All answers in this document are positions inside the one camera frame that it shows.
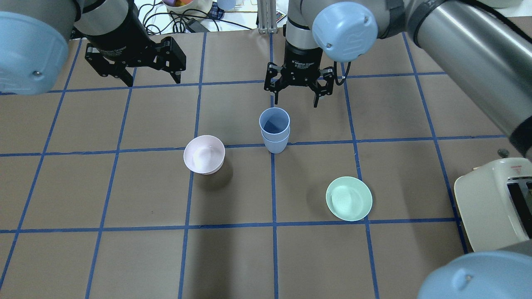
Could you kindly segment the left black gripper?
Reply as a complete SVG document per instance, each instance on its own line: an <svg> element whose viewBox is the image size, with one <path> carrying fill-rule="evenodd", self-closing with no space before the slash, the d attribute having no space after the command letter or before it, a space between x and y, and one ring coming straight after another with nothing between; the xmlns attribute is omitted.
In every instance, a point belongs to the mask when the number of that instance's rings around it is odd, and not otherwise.
<svg viewBox="0 0 532 299"><path fill-rule="evenodd" d="M133 87L127 67L150 67L165 71L176 84L187 68L187 57L175 39L167 36L154 42L138 17L126 17L118 28L101 35L88 35L85 60L100 76L120 79Z"/></svg>

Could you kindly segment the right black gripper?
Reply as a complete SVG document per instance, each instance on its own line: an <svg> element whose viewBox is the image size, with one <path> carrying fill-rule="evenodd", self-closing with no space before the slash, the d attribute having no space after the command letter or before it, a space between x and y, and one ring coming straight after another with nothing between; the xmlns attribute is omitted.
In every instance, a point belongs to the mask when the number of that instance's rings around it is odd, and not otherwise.
<svg viewBox="0 0 532 299"><path fill-rule="evenodd" d="M332 95L335 75L333 67L320 68L323 49L300 49L285 42L281 66L267 64L264 90L272 93L273 104L278 105L279 93L289 86L309 87L314 93L313 107L317 108L324 96Z"/></svg>

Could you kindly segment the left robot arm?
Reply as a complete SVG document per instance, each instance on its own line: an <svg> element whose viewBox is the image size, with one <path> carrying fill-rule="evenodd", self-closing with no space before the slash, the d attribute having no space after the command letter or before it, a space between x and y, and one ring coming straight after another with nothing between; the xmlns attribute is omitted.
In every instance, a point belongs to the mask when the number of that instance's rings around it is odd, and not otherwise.
<svg viewBox="0 0 532 299"><path fill-rule="evenodd" d="M177 42L152 41L132 0L2 0L1 91L47 93L69 55L73 29L87 38L85 60L100 76L133 85L129 67L169 73L176 83L187 58Z"/></svg>

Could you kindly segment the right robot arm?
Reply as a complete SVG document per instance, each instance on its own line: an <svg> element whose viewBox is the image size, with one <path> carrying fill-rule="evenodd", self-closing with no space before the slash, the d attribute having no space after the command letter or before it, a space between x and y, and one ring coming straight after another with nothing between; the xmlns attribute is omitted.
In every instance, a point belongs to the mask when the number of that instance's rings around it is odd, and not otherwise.
<svg viewBox="0 0 532 299"><path fill-rule="evenodd" d="M278 101L289 86L309 87L314 106L341 85L338 63L351 63L378 39L406 32L507 136L520 153L460 177L466 199L493 198L497 225L521 215L530 233L524 186L497 180L494 170L531 165L531 37L478 0L291 0L283 29L284 61L269 62L264 89Z"/></svg>

